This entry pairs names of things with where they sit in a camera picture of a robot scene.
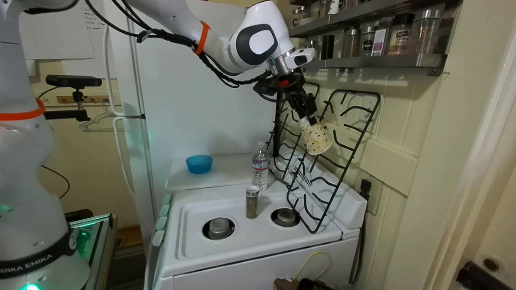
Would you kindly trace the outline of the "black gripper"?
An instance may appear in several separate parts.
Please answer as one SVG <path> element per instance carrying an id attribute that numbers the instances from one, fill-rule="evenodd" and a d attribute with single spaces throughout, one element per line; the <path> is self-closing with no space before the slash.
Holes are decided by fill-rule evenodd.
<path id="1" fill-rule="evenodd" d="M 316 97 L 306 94 L 303 84 L 303 73 L 295 70 L 282 76 L 261 76 L 253 86 L 253 91 L 268 102 L 277 102 L 279 96 L 284 94 L 292 110 L 303 120 L 313 117 L 318 110 Z"/>

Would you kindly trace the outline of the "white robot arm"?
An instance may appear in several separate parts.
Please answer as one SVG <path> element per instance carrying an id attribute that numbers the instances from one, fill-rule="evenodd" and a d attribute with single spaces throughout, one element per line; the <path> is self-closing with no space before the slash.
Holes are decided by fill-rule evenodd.
<path id="1" fill-rule="evenodd" d="M 293 96 L 300 118 L 313 118 L 301 88 L 311 49 L 297 49 L 272 0 L 250 7 L 229 39 L 198 20 L 185 0 L 124 0 L 156 22 L 137 38 L 189 47 L 219 78 L 234 81 L 263 64 L 269 72 L 251 83 L 259 94 Z M 79 234 L 60 200 L 39 181 L 53 149 L 43 104 L 34 97 L 19 35 L 19 17 L 58 14 L 77 0 L 0 0 L 0 290 L 82 290 L 90 267 L 77 252 Z"/>

